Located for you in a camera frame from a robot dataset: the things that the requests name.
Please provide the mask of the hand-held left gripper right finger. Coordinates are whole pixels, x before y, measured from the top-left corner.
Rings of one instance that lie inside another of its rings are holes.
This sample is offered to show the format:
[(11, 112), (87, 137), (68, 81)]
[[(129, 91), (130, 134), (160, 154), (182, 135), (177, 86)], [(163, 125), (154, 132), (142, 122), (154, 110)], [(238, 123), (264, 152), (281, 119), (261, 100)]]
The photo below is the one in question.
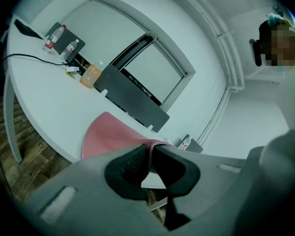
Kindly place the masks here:
[(156, 146), (152, 165), (167, 188), (158, 236), (233, 236), (245, 197), (244, 159)]

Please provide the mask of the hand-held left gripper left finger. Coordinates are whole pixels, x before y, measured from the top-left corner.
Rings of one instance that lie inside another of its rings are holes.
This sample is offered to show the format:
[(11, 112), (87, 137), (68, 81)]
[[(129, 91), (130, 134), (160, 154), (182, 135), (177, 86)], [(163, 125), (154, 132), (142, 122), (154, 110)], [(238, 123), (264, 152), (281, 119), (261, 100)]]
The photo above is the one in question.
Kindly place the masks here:
[(44, 236), (160, 236), (168, 230), (146, 201), (124, 199), (107, 184), (105, 167), (145, 148), (131, 146), (71, 164), (26, 200), (23, 216)]

